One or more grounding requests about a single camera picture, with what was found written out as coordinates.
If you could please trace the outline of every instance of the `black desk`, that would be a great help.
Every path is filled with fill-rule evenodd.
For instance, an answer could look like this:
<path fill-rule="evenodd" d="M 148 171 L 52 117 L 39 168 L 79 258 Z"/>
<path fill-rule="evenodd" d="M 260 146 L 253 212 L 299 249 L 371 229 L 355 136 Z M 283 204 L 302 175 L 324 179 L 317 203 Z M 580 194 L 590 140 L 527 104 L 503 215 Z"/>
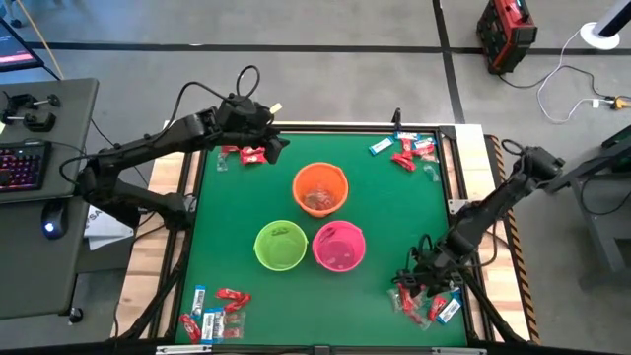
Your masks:
<path fill-rule="evenodd" d="M 38 114 L 51 111 L 57 115 L 49 133 L 32 133 L 16 122 L 4 128 L 0 142 L 38 138 L 83 147 L 97 87 L 96 79 L 1 85 L 0 91 L 9 95 L 30 93 L 41 100 L 55 94 L 61 107 L 39 110 Z M 56 241 L 43 236 L 40 216 L 45 199 L 72 193 L 74 186 L 61 179 L 58 167 L 77 155 L 70 148 L 53 144 L 42 190 L 0 194 L 0 319 L 61 314 L 71 306 L 89 206 L 79 197 L 70 198 L 68 231 Z M 79 162 L 66 169 L 71 178 L 78 171 Z M 29 201 L 2 203 L 15 200 L 14 196 Z"/>
<path fill-rule="evenodd" d="M 39 219 L 42 202 L 0 205 L 0 319 L 68 310 L 88 216 L 81 197 L 68 202 L 68 232 L 50 241 Z"/>
<path fill-rule="evenodd" d="M 31 112 L 44 118 L 49 112 L 57 116 L 55 126 L 50 132 L 31 132 L 20 122 L 6 125 L 0 133 L 0 143 L 17 142 L 25 139 L 44 139 L 52 142 L 69 144 L 79 149 L 83 148 L 88 136 L 90 117 L 97 99 L 99 82 L 97 79 L 74 79 L 40 83 L 23 83 L 0 85 L 0 91 L 7 94 L 31 94 L 38 100 L 45 100 L 50 94 L 55 94 L 61 101 L 60 107 L 42 105 L 37 111 L 20 109 L 17 116 Z M 4 109 L 6 98 L 0 93 L 0 109 Z M 70 196 L 74 185 L 61 177 L 57 172 L 64 161 L 77 157 L 79 152 L 63 145 L 54 144 L 50 152 L 46 179 L 39 190 L 21 191 L 18 193 L 0 193 L 0 203 L 39 200 L 60 196 Z M 75 177 L 79 172 L 80 162 L 69 163 L 64 172 L 69 177 Z"/>

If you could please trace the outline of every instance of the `monitor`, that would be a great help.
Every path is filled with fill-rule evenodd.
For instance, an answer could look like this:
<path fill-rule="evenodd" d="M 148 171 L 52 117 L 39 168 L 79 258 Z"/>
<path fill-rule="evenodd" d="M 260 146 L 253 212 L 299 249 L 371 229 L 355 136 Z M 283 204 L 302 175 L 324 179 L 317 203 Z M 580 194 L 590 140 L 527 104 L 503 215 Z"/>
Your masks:
<path fill-rule="evenodd" d="M 42 67 L 41 59 L 0 19 L 0 72 Z"/>

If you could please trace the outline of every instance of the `orange bucket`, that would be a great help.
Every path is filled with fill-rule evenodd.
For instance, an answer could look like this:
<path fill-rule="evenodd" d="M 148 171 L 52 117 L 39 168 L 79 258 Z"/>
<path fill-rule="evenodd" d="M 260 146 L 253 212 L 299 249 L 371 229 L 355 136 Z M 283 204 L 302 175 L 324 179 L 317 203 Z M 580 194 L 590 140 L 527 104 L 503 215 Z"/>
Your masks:
<path fill-rule="evenodd" d="M 302 209 L 318 218 L 337 211 L 348 197 L 344 172 L 329 163 L 313 163 L 300 169 L 292 186 L 294 199 Z"/>

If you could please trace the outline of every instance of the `white lamp base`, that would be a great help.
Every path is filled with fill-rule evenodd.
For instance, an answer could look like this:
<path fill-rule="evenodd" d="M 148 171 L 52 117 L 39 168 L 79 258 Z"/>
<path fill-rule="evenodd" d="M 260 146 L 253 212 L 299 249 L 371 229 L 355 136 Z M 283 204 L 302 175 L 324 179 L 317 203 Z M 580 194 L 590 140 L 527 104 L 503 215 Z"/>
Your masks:
<path fill-rule="evenodd" d="M 594 48 L 601 50 L 610 50 L 620 44 L 620 35 L 616 34 L 611 37 L 603 37 L 594 33 L 596 23 L 586 23 L 581 27 L 581 37 L 583 40 Z"/>

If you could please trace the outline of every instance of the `plastic bucket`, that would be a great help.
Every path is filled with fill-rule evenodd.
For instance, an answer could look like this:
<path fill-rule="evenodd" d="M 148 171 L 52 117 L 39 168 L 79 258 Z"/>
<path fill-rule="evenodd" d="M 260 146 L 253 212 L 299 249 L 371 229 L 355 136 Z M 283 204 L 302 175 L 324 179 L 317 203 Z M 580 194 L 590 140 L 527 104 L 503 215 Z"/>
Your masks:
<path fill-rule="evenodd" d="M 287 271 L 305 257 L 308 244 L 305 232 L 298 225 L 290 221 L 275 221 L 258 232 L 254 253 L 268 269 Z"/>
<path fill-rule="evenodd" d="M 366 241 L 362 230 L 354 224 L 333 221 L 317 231 L 312 250 L 320 265 L 334 272 L 346 272 L 362 262 Z"/>
<path fill-rule="evenodd" d="M 294 199 L 314 217 L 323 218 L 337 211 L 348 197 L 348 180 L 344 172 L 329 163 L 313 163 L 300 169 L 292 185 Z M 326 201 L 314 208 L 312 196 L 325 195 Z"/>

